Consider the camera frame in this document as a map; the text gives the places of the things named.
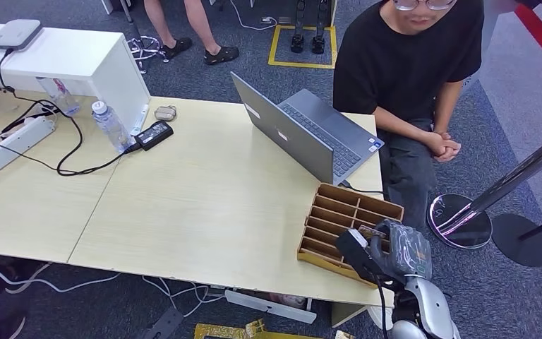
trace black sandal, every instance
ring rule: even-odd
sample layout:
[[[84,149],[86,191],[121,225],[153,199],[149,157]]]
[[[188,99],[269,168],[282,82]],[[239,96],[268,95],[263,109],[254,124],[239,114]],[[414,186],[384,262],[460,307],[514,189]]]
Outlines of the black sandal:
[[[163,45],[162,49],[163,52],[165,52],[165,55],[167,55],[167,58],[172,59],[190,47],[192,47],[192,39],[189,37],[182,37],[181,39],[176,40],[176,46],[174,48]]]
[[[238,47],[221,47],[219,53],[212,55],[205,49],[205,64],[216,65],[234,60],[240,55]]]

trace hand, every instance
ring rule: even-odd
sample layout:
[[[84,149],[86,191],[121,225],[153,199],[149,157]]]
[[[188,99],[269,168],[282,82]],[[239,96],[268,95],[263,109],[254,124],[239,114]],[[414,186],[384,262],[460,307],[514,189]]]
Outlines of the hand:
[[[461,145],[452,140],[447,133],[427,132],[422,142],[433,152],[434,159],[438,162],[447,162],[458,154]]]

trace water bottle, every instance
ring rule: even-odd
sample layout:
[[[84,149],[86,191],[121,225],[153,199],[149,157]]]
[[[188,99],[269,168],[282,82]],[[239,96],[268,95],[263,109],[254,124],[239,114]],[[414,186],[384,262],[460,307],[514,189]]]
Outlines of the water bottle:
[[[74,99],[64,83],[57,78],[36,77],[42,88],[51,97],[51,101],[68,116],[74,115],[80,110],[80,104]]]
[[[92,104],[92,117],[97,125],[109,137],[109,141],[120,153],[134,144],[134,138],[123,126],[115,111],[103,101]]]

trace laptop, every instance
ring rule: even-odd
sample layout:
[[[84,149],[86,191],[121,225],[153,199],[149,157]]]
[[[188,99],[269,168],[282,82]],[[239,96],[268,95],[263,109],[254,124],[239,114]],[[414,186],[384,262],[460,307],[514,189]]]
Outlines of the laptop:
[[[279,105],[231,72],[253,124],[321,182],[339,185],[383,142],[301,90]]]

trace cardboard organizer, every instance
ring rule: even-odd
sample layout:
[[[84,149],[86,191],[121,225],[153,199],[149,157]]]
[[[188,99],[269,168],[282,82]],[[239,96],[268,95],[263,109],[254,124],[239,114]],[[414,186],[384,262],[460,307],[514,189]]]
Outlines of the cardboard organizer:
[[[379,234],[384,238],[383,250],[389,251],[386,235],[376,231],[375,225],[385,218],[401,222],[403,214],[403,207],[393,203],[321,184],[306,218],[296,256],[298,260],[376,287],[373,283],[360,279],[352,266],[344,261],[344,257],[335,247],[335,240],[349,228],[356,228],[365,237]]]

